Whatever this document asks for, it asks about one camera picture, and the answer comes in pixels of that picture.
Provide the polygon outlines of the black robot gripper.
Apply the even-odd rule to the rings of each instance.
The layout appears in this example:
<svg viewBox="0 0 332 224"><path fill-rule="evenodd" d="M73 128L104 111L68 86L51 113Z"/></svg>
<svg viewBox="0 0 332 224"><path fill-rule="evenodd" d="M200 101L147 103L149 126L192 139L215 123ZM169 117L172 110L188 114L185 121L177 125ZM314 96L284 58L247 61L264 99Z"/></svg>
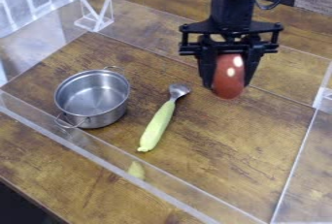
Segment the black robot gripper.
<svg viewBox="0 0 332 224"><path fill-rule="evenodd" d="M219 53L243 53L250 85L266 53L276 53L280 23L254 20L258 0L212 0L209 18L180 27L180 55L197 55L203 84L212 88Z"/></svg>

